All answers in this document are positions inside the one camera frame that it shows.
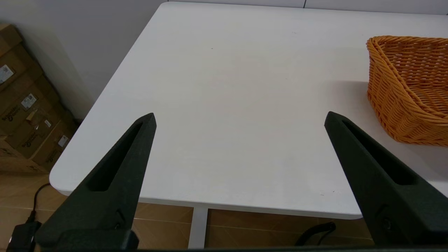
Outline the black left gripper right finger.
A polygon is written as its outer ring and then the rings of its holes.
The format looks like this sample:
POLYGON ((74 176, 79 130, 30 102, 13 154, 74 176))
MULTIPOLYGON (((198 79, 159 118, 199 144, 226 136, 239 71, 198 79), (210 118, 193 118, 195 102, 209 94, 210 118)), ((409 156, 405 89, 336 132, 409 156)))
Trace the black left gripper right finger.
POLYGON ((446 196, 345 116, 324 126, 377 245, 447 246, 446 196))

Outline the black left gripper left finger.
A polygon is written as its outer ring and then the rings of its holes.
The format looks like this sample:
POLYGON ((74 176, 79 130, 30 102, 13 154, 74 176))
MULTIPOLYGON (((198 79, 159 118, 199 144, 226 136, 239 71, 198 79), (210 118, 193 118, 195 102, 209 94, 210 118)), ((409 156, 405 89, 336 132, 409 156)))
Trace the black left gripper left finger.
POLYGON ((37 231, 42 250, 136 250, 132 231, 156 132, 137 119, 37 231))

